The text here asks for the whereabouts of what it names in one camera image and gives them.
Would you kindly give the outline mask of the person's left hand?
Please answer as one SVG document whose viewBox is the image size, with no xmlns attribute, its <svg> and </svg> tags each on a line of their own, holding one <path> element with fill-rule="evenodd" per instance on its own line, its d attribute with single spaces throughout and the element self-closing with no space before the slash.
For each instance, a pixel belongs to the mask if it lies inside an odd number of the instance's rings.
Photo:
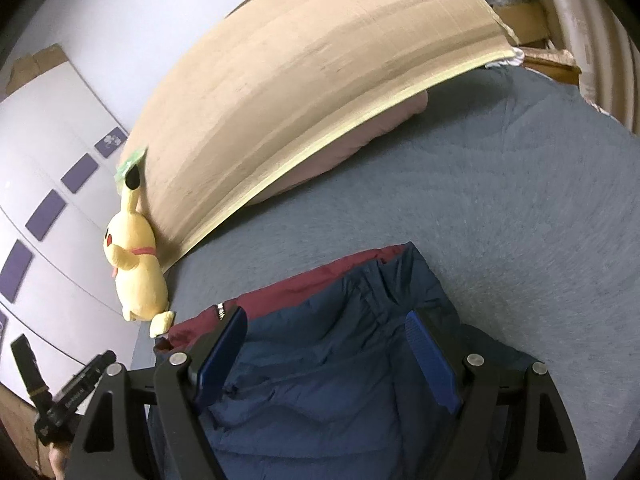
<svg viewBox="0 0 640 480">
<path fill-rule="evenodd" d="M 70 447 L 67 444 L 51 444 L 48 457 L 55 480 L 64 480 Z"/>
</svg>

